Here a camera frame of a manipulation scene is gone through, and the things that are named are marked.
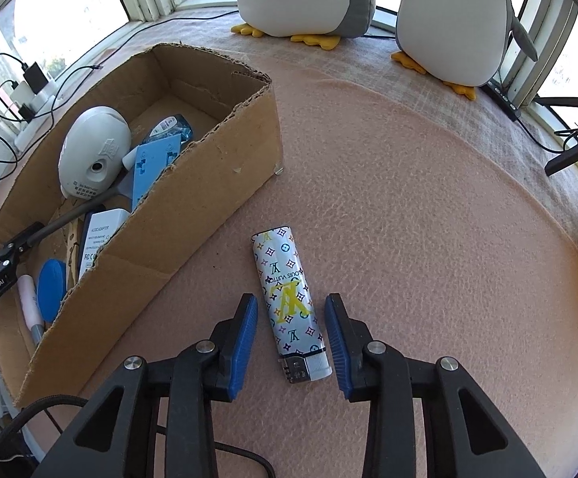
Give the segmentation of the pink tube grey cap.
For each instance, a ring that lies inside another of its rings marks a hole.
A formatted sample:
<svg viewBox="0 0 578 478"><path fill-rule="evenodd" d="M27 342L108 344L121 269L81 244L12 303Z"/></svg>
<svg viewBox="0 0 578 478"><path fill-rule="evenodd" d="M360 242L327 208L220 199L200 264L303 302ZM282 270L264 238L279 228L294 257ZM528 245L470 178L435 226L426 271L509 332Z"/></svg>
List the pink tube grey cap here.
<svg viewBox="0 0 578 478"><path fill-rule="evenodd" d="M30 331L33 344L42 341L45 325L36 300L35 283L31 275L22 274L17 280L17 290L25 325Z"/></svg>

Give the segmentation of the blue round lid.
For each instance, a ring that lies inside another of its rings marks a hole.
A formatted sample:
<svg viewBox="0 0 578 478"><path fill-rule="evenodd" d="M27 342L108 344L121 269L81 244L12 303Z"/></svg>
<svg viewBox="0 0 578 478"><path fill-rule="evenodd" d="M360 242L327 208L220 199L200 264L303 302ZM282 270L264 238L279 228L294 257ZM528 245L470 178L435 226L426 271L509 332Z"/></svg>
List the blue round lid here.
<svg viewBox="0 0 578 478"><path fill-rule="evenodd" d="M40 269L36 298L45 323L51 324L58 315L66 295L66 264L58 259L48 259Z"/></svg>

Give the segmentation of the white USB charger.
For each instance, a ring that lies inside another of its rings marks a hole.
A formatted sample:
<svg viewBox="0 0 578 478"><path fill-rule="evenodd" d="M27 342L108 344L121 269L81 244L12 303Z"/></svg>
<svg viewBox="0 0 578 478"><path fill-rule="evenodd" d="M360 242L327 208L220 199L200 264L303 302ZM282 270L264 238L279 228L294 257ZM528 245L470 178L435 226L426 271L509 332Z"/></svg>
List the white USB charger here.
<svg viewBox="0 0 578 478"><path fill-rule="evenodd" d="M90 216L78 277L82 277L92 267L99 249L124 225L128 217L129 213L124 208L113 208Z"/></svg>

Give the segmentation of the grey long spoon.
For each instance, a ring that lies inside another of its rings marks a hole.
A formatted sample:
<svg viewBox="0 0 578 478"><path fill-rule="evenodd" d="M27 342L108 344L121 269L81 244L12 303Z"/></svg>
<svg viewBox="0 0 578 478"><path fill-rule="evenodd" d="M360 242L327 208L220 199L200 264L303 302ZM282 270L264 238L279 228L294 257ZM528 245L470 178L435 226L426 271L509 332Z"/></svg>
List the grey long spoon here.
<svg viewBox="0 0 578 478"><path fill-rule="evenodd" d="M48 237L54 232L62 229L74 219L91 212L97 206L102 205L104 202L116 198L117 196L125 196L126 199L130 200L131 191L133 191L133 170L123 170L122 174L119 175L119 178L117 178L115 183L112 184L111 188L97 195L96 198L92 198L89 201L72 208L72 210L69 210L66 214L63 214L49 225L45 225L45 227L39 232L35 232L28 238L27 246L33 247L37 243L40 243L42 239L45 239L45 237Z"/></svg>

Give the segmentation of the white round plug device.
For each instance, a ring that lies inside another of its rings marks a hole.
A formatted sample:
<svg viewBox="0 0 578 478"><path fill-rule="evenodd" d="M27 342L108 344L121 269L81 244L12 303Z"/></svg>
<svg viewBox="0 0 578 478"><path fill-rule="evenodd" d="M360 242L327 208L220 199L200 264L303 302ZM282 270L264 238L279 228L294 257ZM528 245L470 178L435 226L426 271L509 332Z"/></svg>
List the white round plug device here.
<svg viewBox="0 0 578 478"><path fill-rule="evenodd" d="M119 111L92 107L75 120L64 139L58 178L65 198L89 200L101 194L123 167L131 133Z"/></svg>

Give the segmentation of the brown cardboard box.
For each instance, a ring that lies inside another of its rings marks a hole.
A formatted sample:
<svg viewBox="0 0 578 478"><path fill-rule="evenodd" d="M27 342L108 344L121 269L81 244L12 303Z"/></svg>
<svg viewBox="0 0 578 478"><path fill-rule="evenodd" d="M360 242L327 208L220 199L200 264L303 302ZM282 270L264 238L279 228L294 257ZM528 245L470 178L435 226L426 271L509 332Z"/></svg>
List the brown cardboard box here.
<svg viewBox="0 0 578 478"><path fill-rule="evenodd" d="M60 149L75 119L97 105L119 111L134 140L169 114L185 117L194 138L66 294L40 342L23 324L17 292L0 295L0 371L17 407L81 391L178 269L283 163L267 74L200 47L156 44L103 76L31 153L0 208L0 248L70 209Z"/></svg>

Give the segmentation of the patterned silver lighter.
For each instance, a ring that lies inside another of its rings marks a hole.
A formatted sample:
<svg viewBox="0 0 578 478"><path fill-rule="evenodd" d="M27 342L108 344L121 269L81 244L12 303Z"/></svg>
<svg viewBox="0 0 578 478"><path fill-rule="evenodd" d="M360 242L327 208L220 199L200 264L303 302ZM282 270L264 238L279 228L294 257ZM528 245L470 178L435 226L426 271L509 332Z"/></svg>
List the patterned silver lighter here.
<svg viewBox="0 0 578 478"><path fill-rule="evenodd" d="M290 227L255 234L252 253L278 358L291 384L319 381L332 373L325 337Z"/></svg>

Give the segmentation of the blue plastic card piece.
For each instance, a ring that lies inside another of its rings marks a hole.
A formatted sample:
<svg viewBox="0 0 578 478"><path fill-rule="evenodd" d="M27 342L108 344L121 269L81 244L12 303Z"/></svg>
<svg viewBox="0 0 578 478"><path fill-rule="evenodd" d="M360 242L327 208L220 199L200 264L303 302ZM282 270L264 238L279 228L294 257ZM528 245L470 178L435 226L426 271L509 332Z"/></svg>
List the blue plastic card piece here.
<svg viewBox="0 0 578 478"><path fill-rule="evenodd" d="M181 151L181 134L170 135L142 143L138 147L131 207L137 208L140 200L150 191L160 173L178 157Z"/></svg>

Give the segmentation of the clear blue small bottle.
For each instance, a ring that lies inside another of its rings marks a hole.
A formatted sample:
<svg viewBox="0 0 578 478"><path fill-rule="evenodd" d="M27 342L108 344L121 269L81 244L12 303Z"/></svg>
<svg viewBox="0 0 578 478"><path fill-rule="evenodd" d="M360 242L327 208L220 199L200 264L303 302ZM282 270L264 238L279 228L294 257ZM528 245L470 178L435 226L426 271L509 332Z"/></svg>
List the clear blue small bottle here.
<svg viewBox="0 0 578 478"><path fill-rule="evenodd" d="M160 140L169 136L181 136L181 147L184 148L190 141L193 140L193 129L190 123L183 117L182 114L174 114L163 118L158 122L148 133L148 136L139 143L137 147L131 149L122 159L123 166L126 170L130 170L135 166L138 148L146 143L153 143L153 141Z"/></svg>

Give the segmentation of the wooden clothespin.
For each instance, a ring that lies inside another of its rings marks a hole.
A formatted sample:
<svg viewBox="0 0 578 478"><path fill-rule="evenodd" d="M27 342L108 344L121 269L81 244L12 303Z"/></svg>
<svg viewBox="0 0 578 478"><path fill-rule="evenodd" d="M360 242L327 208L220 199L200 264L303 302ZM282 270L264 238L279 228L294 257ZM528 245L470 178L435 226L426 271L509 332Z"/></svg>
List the wooden clothespin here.
<svg viewBox="0 0 578 478"><path fill-rule="evenodd" d="M77 282L82 230L83 220L77 218L69 223L68 233L66 233L66 289L68 290Z"/></svg>

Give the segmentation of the black cylinder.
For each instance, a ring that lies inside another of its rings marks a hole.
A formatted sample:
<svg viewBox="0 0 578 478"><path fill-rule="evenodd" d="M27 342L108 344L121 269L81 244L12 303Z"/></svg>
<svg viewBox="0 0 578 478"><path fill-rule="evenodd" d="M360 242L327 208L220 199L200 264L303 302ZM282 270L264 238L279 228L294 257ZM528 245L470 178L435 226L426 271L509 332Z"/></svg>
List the black cylinder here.
<svg viewBox="0 0 578 478"><path fill-rule="evenodd" d="M87 232L88 232L89 224L90 224L90 221L92 220L92 215L105 212L106 210L107 210L107 207L105 207L105 205L103 205L103 204L100 204L100 205L97 205L95 208L93 208L90 212L85 213L85 215L84 215L84 218L83 218L84 220L83 220L83 225L82 225L83 228L82 228L82 233L81 233L81 237L80 237L80 243L78 243L78 248L77 248L77 259L76 259L76 277L77 277L77 280L80 278L80 274L81 274L83 253L84 253L85 243L86 243L86 239L87 239Z"/></svg>

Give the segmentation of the black plug adapter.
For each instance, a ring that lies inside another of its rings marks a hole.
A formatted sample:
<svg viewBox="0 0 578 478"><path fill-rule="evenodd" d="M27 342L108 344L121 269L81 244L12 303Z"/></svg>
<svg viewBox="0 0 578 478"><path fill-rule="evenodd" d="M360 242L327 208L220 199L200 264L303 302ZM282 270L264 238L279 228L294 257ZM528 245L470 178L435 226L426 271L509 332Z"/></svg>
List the black plug adapter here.
<svg viewBox="0 0 578 478"><path fill-rule="evenodd" d="M30 108L28 105L22 105L18 109L19 114L25 120L25 122L30 123L36 117L36 112Z"/></svg>

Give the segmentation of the pink felt mat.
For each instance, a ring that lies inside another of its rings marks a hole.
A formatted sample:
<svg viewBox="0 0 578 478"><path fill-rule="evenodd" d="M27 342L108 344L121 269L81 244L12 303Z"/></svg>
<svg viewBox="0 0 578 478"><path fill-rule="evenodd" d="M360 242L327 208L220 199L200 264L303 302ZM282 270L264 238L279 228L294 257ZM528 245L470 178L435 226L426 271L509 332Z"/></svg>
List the pink felt mat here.
<svg viewBox="0 0 578 478"><path fill-rule="evenodd" d="M177 355L258 294L254 234L291 228L315 306L404 355L458 359L549 477L578 469L578 247L455 133L360 85L257 57L283 163L171 277L83 386Z"/></svg>

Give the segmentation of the checkered cloth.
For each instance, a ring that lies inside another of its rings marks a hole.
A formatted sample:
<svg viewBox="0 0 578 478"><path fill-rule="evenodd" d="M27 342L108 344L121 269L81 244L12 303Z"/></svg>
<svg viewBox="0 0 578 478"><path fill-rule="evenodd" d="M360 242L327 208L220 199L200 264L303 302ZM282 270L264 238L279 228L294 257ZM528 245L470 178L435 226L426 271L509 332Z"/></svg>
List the checkered cloth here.
<svg viewBox="0 0 578 478"><path fill-rule="evenodd" d="M545 164L556 143L528 114L512 121L484 91L469 100L431 76L401 67L392 61L395 45L387 39L344 40L335 50L324 51L288 39L236 35L231 29L241 20L235 9L206 8L179 11L155 27L131 22L96 43L77 64L101 61L111 68L140 47L181 42L246 62L257 57L279 59L354 82L461 137L525 187L578 247L578 167L546 175Z"/></svg>

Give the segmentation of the black inline remote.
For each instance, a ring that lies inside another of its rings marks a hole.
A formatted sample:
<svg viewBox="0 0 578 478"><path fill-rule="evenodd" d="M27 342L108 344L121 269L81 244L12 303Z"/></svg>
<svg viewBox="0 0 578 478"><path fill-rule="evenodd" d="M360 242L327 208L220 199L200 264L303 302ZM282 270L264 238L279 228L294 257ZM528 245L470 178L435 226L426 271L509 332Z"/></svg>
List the black inline remote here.
<svg viewBox="0 0 578 478"><path fill-rule="evenodd" d="M491 80L482 85L482 91L486 93L495 103L498 108L500 108L506 117L512 122L517 122L519 117L521 117L521 111L519 108L504 94L503 89L500 84L496 81Z"/></svg>

